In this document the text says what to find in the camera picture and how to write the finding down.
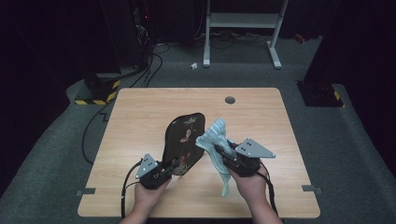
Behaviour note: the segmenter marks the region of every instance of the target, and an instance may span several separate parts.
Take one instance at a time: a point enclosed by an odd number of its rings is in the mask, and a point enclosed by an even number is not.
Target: wire
[[[214,49],[228,49],[230,48],[234,43],[235,43],[235,38],[230,34],[230,32],[227,31],[228,35],[214,35],[214,37],[218,40],[218,41],[230,41],[231,40],[231,44],[229,44],[226,47],[217,47],[216,45],[213,44],[213,41],[210,42],[210,46],[213,47]]]
[[[154,78],[155,74],[157,74],[158,70],[160,70],[160,68],[163,66],[163,58],[160,55],[157,55],[157,54],[153,54],[153,56],[157,56],[161,60],[161,63],[158,66],[158,68],[154,71],[154,73],[151,75],[151,77],[148,79],[148,83],[146,85],[146,88],[149,86],[150,81]]]
[[[136,31],[138,32],[138,34],[137,34],[137,40],[139,41],[139,43],[140,43],[140,48],[141,49],[143,49],[145,46],[146,46],[146,44],[147,44],[147,42],[148,42],[148,38],[149,38],[149,33],[148,33],[148,31],[146,30],[146,28],[144,28],[143,26],[141,26],[141,25],[136,25]]]
[[[152,64],[152,58],[151,58],[151,61],[150,61],[149,65],[148,65],[148,67],[146,68],[146,71],[134,83],[132,83],[129,86],[129,88],[132,88],[134,86],[134,84],[136,84],[146,73],[149,73],[149,69],[151,67],[151,64]]]
[[[126,189],[128,189],[129,187],[131,187],[132,185],[135,185],[135,184],[137,184],[137,183],[139,183],[139,181],[136,181],[136,182],[134,182],[134,183],[132,183],[132,184],[129,184],[127,187],[125,187]]]
[[[200,23],[199,23],[198,30],[197,30],[197,32],[195,33],[195,35],[194,35],[193,37],[196,37],[196,36],[199,34],[199,31],[201,30],[201,26],[202,26],[202,23],[203,23],[203,20],[204,20],[204,13],[205,13],[204,8],[205,8],[205,1],[202,1],[201,21],[200,21]]]
[[[264,164],[261,162],[261,165],[264,167],[264,169],[267,171],[268,174],[268,178],[263,175],[262,173],[258,172],[258,171],[254,171],[256,175],[261,176],[265,182],[268,185],[268,191],[269,191],[269,196],[270,196],[270,204],[271,207],[274,209],[275,213],[277,214],[277,209],[276,209],[276,205],[275,205],[275,191],[274,191],[274,185],[272,184],[271,180],[270,180],[270,173],[268,173],[267,168],[264,166]]]
[[[140,68],[139,68],[138,70],[136,70],[136,71],[127,73],[127,74],[122,75],[122,76],[117,76],[117,77],[101,77],[100,80],[101,80],[101,81],[118,81],[118,80],[122,80],[122,79],[125,79],[125,78],[127,78],[127,77],[133,77],[133,76],[135,76],[135,75],[137,75],[137,74],[143,72],[143,70],[145,70],[146,68],[147,68],[146,66],[143,66],[143,67],[140,67]]]
[[[166,42],[165,43],[161,43],[161,44],[157,44],[156,46],[154,46],[154,48],[157,48],[159,46],[166,46],[168,48],[166,50],[164,50],[164,51],[156,52],[155,54],[163,54],[163,53],[167,52],[171,48],[171,45],[166,43]]]
[[[151,53],[151,60],[150,60],[149,66],[148,66],[148,70],[147,70],[147,73],[146,73],[145,80],[143,80],[142,84],[140,85],[142,88],[144,88],[144,87],[147,86],[147,85],[146,85],[146,82],[147,82],[147,80],[148,80],[148,78],[149,78],[149,75],[150,75],[150,73],[151,73],[151,66],[152,66],[152,62],[153,62],[153,60],[154,60],[154,57],[153,57],[152,55],[153,55],[153,54]]]
[[[113,102],[114,102],[114,99],[113,99],[110,103],[108,103],[107,105],[103,106],[98,112],[96,112],[95,115],[92,116],[92,118],[91,118],[90,121],[88,122],[87,126],[85,127],[84,133],[82,134],[82,140],[81,140],[81,151],[82,151],[82,156],[84,157],[84,160],[85,160],[87,163],[89,163],[89,164],[92,164],[92,165],[93,165],[93,161],[90,161],[90,160],[88,159],[88,157],[87,157],[87,155],[86,155],[86,153],[85,153],[85,147],[84,147],[85,136],[87,135],[88,128],[90,127],[90,125],[91,125],[93,119],[94,119],[98,114],[100,114],[104,109],[106,109],[109,105],[111,105]]]
[[[132,171],[134,170],[134,168],[136,168],[137,166],[139,166],[140,164],[142,164],[142,161],[143,161],[143,159],[140,159],[140,161],[139,161],[137,164],[135,164],[135,165],[129,170],[128,174],[125,176],[125,180],[124,180],[124,183],[123,183],[123,185],[122,185],[122,192],[121,192],[121,217],[122,217],[122,218],[125,218],[125,195],[126,195],[126,189],[127,189],[129,186],[132,185],[132,184],[131,184],[131,185],[126,186],[126,184],[127,184],[127,182],[128,182],[129,176],[131,175],[131,173],[132,173]]]
[[[240,39],[240,37],[243,38],[252,38],[251,40],[246,40],[246,39]],[[241,42],[241,43],[260,43],[262,41],[266,41],[270,36],[269,35],[257,35],[257,36],[246,36],[246,35],[239,35],[235,37],[235,42]]]

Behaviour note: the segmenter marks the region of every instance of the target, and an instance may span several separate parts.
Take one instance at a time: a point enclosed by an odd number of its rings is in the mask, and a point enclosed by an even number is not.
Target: table top
[[[227,104],[226,97],[234,104]],[[160,161],[164,134],[178,116],[200,112],[205,129],[218,118],[226,122],[227,138],[242,143],[251,137],[276,154],[262,159],[275,188],[280,217],[318,217],[320,210],[298,148],[290,120],[275,88],[155,88],[122,89],[97,153],[78,208],[82,217],[120,217],[125,176],[145,153]],[[135,182],[136,168],[129,179]],[[222,181],[207,153],[183,176],[173,176],[151,217],[250,217],[248,206],[231,178],[230,195],[221,197]],[[134,187],[126,193],[132,210]]]

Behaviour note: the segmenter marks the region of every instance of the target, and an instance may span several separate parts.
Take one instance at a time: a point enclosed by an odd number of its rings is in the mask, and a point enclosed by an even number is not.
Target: human hand
[[[279,216],[273,210],[266,198],[267,183],[259,175],[241,177],[231,169],[231,176],[236,182],[238,191],[247,202],[250,209],[253,223],[257,224],[281,224]],[[261,165],[258,171],[264,176],[268,176],[267,170]]]
[[[167,180],[157,189],[145,189],[143,185],[137,183],[134,187],[134,208],[120,224],[145,223],[170,182],[171,179]]]
[[[261,176],[241,177],[231,169],[229,169],[229,172],[236,182],[239,193],[247,201],[247,204],[267,202],[265,197],[267,185]],[[262,165],[258,172],[268,176],[267,170]]]

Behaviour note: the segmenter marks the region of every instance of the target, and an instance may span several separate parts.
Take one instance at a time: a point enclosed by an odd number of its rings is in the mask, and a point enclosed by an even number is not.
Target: light blue cloth
[[[228,145],[224,119],[217,119],[202,136],[199,136],[196,139],[195,145],[203,148],[207,154],[209,154],[210,159],[219,171],[221,180],[224,184],[221,196],[227,197],[230,192],[228,181],[230,180],[231,175],[230,172],[228,172],[227,167],[223,164],[221,155],[216,151],[215,145],[222,147],[225,153],[232,158],[236,158],[236,154]]]

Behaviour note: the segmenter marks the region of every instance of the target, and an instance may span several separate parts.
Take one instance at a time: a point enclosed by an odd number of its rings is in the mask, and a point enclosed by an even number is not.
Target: black cable
[[[127,190],[127,188],[129,186],[131,186],[131,185],[126,186],[126,184],[128,182],[129,176],[131,175],[131,172],[134,170],[134,168],[136,168],[137,166],[142,164],[142,160],[143,159],[140,159],[140,161],[137,164],[135,164],[131,168],[131,170],[129,170],[128,174],[125,176],[125,180],[124,180],[124,183],[122,185],[122,191],[121,191],[121,217],[122,218],[125,218],[125,194],[126,194],[126,190]]]
[[[139,183],[139,181],[136,181],[136,182],[134,182],[134,183],[132,183],[132,184],[129,184],[129,185],[126,187],[126,189],[128,189],[129,187],[131,187],[132,185],[135,185],[135,184],[137,184],[137,183]]]
[[[136,71],[133,71],[133,72],[130,72],[130,73],[127,73],[127,74],[125,74],[125,75],[118,76],[118,77],[100,77],[99,79],[100,79],[101,81],[118,81],[118,80],[125,79],[125,78],[127,78],[127,77],[133,77],[133,76],[135,76],[135,75],[141,73],[141,72],[142,72],[143,70],[145,70],[146,68],[147,68],[146,66],[145,66],[145,67],[141,67],[141,68],[139,68],[139,69],[136,70]]]
[[[132,83],[132,84],[129,86],[129,88],[132,88],[132,87],[134,86],[134,84],[136,84],[136,83],[140,80],[140,78],[142,78],[142,77],[149,71],[149,69],[150,69],[150,67],[151,67],[151,64],[152,64],[152,57],[151,57],[151,61],[150,61],[149,65],[148,65],[146,71],[145,71],[134,83]]]
[[[268,170],[267,170],[267,168],[264,166],[263,163],[262,163],[262,166],[263,166],[264,169],[267,171],[268,178],[267,178],[265,175],[263,175],[262,173],[258,172],[258,171],[254,171],[254,172],[256,173],[256,175],[261,176],[261,177],[265,180],[265,182],[267,183],[267,185],[268,185],[268,190],[269,190],[269,194],[270,194],[270,195],[269,195],[269,196],[270,196],[270,204],[271,204],[271,207],[274,209],[274,211],[275,211],[276,214],[277,214],[277,209],[276,209],[276,205],[275,205],[274,185],[273,185],[272,182],[271,182],[270,173],[268,173]]]
[[[231,41],[231,44],[229,44],[228,46],[223,47],[223,48],[217,47],[216,45],[213,44],[213,41],[210,41],[210,47],[212,47],[214,49],[228,49],[235,43],[235,38],[230,34],[229,31],[227,31],[226,35],[214,35],[214,37],[218,41]]]
[[[238,39],[239,37],[244,37],[244,38],[252,38],[251,40],[246,40],[246,39]],[[257,36],[245,36],[245,35],[240,35],[235,37],[235,42],[237,43],[260,43],[262,41],[268,40],[270,36],[264,36],[264,35],[257,35]]]
[[[154,46],[154,48],[157,48],[159,46],[166,46],[168,48],[166,50],[164,50],[164,51],[156,52],[155,54],[163,54],[163,53],[165,53],[166,51],[168,51],[171,48],[171,45],[166,43],[166,42],[161,43],[161,44],[157,44],[156,46]]]
[[[202,38],[197,38],[195,39],[193,46],[191,46],[193,49],[198,49],[201,48],[205,45],[205,40]]]
[[[146,88],[149,86],[150,81],[155,76],[155,74],[158,72],[158,70],[160,70],[160,68],[163,66],[163,58],[160,55],[157,55],[157,54],[153,54],[153,56],[157,56],[161,60],[161,63],[158,66],[158,68],[154,71],[154,73],[151,75],[151,77],[148,79],[148,83],[146,85]]]
[[[153,57],[152,55],[153,55],[153,54],[151,53],[151,61],[150,61],[150,63],[149,63],[149,68],[148,68],[148,72],[147,72],[147,74],[146,74],[146,77],[145,77],[145,79],[143,80],[143,82],[142,82],[142,84],[141,84],[141,87],[142,87],[142,88],[147,86],[147,85],[146,85],[146,81],[148,80],[149,75],[150,75],[150,73],[151,73],[151,66],[152,66],[152,62],[153,62],[153,60],[154,60],[154,57]]]
[[[90,121],[88,122],[87,126],[85,127],[84,133],[82,134],[82,140],[81,140],[81,151],[82,151],[82,156],[84,157],[85,161],[87,161],[89,164],[93,165],[93,161],[90,161],[85,153],[85,147],[84,147],[84,143],[85,143],[85,136],[87,135],[87,131],[88,128],[90,127],[93,119],[100,114],[105,108],[107,108],[109,105],[111,105],[114,102],[114,99],[111,100],[110,103],[108,103],[107,105],[103,106],[98,112],[96,112],[95,115],[92,116],[92,118],[90,119]]]
[[[201,21],[200,21],[200,23],[199,23],[198,30],[197,30],[197,32],[195,33],[195,35],[194,35],[193,37],[196,37],[196,36],[199,34],[199,31],[201,30],[201,26],[202,26],[203,21],[204,21],[204,14],[205,14],[205,2],[202,1]]]

